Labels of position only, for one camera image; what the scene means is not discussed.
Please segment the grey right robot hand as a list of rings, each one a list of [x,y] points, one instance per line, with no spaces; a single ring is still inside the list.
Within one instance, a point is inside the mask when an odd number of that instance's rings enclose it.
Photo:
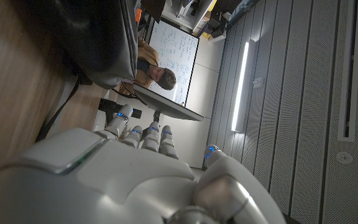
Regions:
[[[215,145],[196,176],[169,126],[120,138],[125,105],[102,131],[74,128],[0,167],[0,223],[284,223],[261,183]]]

